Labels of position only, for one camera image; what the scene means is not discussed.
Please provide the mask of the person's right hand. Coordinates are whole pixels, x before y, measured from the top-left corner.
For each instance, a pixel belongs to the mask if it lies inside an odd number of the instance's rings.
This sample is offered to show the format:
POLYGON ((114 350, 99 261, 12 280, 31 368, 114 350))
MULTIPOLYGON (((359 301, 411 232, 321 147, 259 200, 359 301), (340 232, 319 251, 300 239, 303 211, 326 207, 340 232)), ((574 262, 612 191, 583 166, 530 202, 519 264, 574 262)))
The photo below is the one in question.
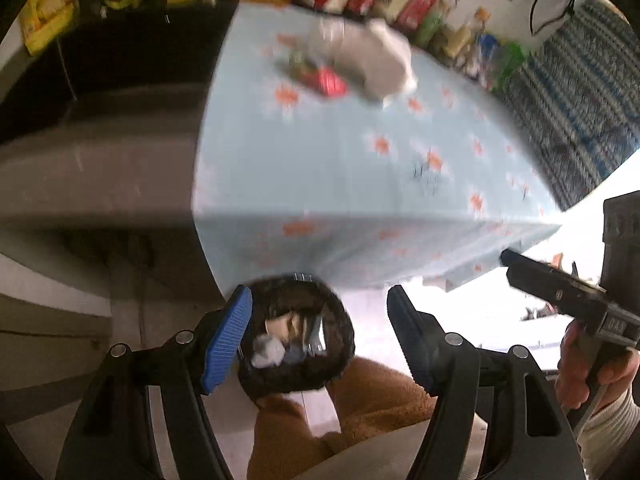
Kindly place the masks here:
MULTIPOLYGON (((581 333, 582 326, 577 321, 571 322, 567 326, 561 344, 559 377, 555 383, 555 392, 562 407, 568 410, 577 410, 589 398, 587 377, 590 364, 576 342, 581 333)), ((606 390, 596 412, 614 403, 629 389, 638 368, 639 353, 632 350, 608 361, 600 369, 598 382, 601 386, 605 386, 606 390)))

